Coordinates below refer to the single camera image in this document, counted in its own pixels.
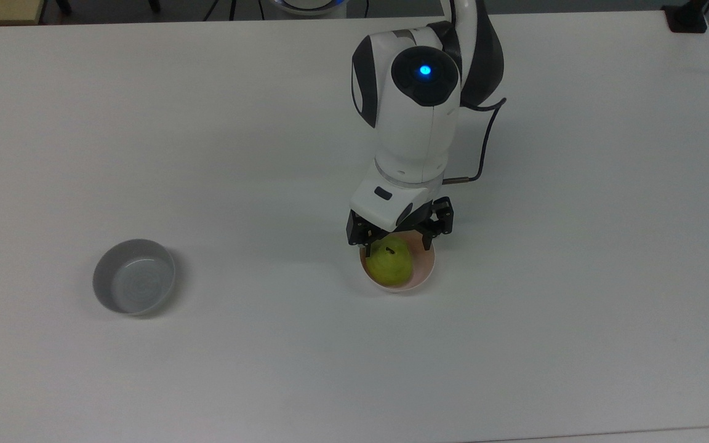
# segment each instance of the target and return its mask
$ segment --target green pear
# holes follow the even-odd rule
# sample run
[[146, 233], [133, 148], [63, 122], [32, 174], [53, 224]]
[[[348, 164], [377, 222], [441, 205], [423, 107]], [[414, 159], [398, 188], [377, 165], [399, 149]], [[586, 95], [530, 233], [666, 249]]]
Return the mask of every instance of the green pear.
[[412, 255], [409, 245], [397, 236], [386, 236], [371, 245], [366, 269], [376, 283], [383, 286], [404, 284], [412, 277]]

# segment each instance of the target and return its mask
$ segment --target gray bowl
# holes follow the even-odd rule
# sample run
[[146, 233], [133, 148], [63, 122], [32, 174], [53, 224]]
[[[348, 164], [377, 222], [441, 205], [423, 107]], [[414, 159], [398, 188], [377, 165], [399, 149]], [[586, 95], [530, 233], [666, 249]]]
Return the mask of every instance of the gray bowl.
[[144, 315], [155, 311], [174, 288], [174, 259], [149, 239], [129, 239], [98, 261], [92, 285], [111, 311]]

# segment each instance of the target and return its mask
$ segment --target black object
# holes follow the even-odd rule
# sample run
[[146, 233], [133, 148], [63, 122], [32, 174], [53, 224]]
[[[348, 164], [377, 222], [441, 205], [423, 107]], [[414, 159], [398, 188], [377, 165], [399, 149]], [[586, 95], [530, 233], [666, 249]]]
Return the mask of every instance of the black object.
[[437, 39], [442, 42], [442, 51], [451, 56], [455, 65], [461, 73], [461, 46], [459, 45], [459, 35], [455, 33], [455, 26], [451, 22], [429, 23], [429, 28], [436, 34]]
[[[396, 228], [397, 233], [417, 231], [423, 236], [423, 247], [431, 249], [431, 241], [442, 234], [453, 232], [453, 205], [448, 197], [427, 202], [403, 219]], [[354, 210], [349, 211], [346, 222], [346, 236], [349, 244], [362, 244], [366, 249], [366, 257], [371, 257], [371, 245], [378, 239], [383, 239], [388, 231], [360, 217]]]
[[459, 70], [451, 56], [432, 47], [401, 51], [390, 73], [400, 92], [420, 106], [445, 103], [459, 84]]
[[380, 186], [377, 186], [377, 188], [374, 189], [374, 194], [377, 194], [378, 196], [382, 197], [385, 200], [389, 200], [389, 199], [393, 198], [393, 194], [389, 193], [388, 191], [385, 191], [385, 189], [383, 189]]
[[706, 4], [709, 9], [708, 0], [691, 0], [683, 6], [662, 6], [661, 10], [667, 15], [667, 25], [672, 33], [704, 34], [707, 30], [703, 12]]
[[371, 37], [365, 37], [357, 49], [352, 54], [352, 70], [354, 70], [354, 83], [357, 79], [360, 93], [363, 96], [362, 109], [357, 106], [355, 100], [355, 85], [352, 84], [352, 102], [360, 114], [360, 117], [368, 123], [371, 128], [377, 127], [377, 68], [374, 66], [374, 48], [371, 46]]
[[70, 7], [70, 2], [68, 0], [57, 0], [57, 6], [59, 6], [59, 11], [66, 16], [73, 13], [73, 8]]

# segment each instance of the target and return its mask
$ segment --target white bowl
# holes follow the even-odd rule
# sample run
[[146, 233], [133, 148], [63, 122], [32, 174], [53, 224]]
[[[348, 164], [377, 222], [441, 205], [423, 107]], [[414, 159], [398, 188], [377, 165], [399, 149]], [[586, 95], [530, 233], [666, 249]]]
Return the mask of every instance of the white bowl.
[[363, 266], [363, 271], [366, 272], [368, 280], [371, 280], [379, 289], [387, 292], [406, 292], [410, 289], [415, 289], [417, 286], [423, 284], [428, 276], [431, 275], [431, 271], [434, 270], [434, 261], [436, 261], [436, 254], [434, 254], [434, 245], [431, 244], [430, 250], [423, 249], [423, 236], [417, 231], [406, 231], [403, 233], [390, 233], [388, 236], [396, 236], [409, 245], [409, 253], [412, 255], [412, 276], [406, 283], [397, 284], [395, 286], [385, 286], [375, 281], [371, 277], [371, 273], [368, 272], [366, 267], [366, 250], [360, 249], [360, 264]]

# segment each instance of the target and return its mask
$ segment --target floor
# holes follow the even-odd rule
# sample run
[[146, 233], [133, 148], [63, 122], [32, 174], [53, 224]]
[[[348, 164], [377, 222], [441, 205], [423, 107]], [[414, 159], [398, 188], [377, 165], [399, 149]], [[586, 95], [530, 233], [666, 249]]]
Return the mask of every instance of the floor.
[[[48, 25], [77, 23], [200, 22], [228, 20], [232, 0], [160, 0], [161, 11], [151, 11], [147, 0], [70, 0], [73, 14], [62, 16], [54, 0], [47, 0], [42, 21]], [[234, 20], [261, 20], [259, 0], [235, 0]], [[366, 14], [367, 0], [350, 0], [349, 18]], [[583, 12], [658, 10], [664, 4], [684, 0], [485, 0], [490, 14], [526, 12]], [[442, 14], [439, 0], [369, 0], [368, 17], [422, 17]]]

